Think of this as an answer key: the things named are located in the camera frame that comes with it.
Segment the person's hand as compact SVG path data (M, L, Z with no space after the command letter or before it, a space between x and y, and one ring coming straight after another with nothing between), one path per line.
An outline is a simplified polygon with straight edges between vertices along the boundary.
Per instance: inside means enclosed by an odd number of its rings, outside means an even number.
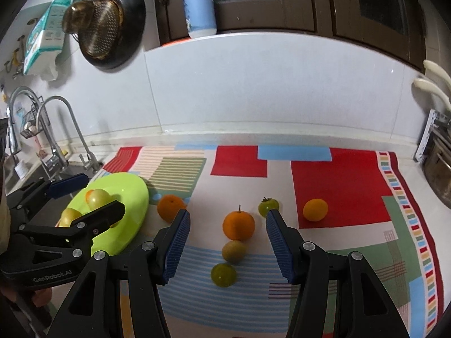
M1 294L7 297L10 301L17 302L17 291L14 287L2 285ZM48 304L52 298L52 288L45 288L34 292L32 301L36 307L43 307Z

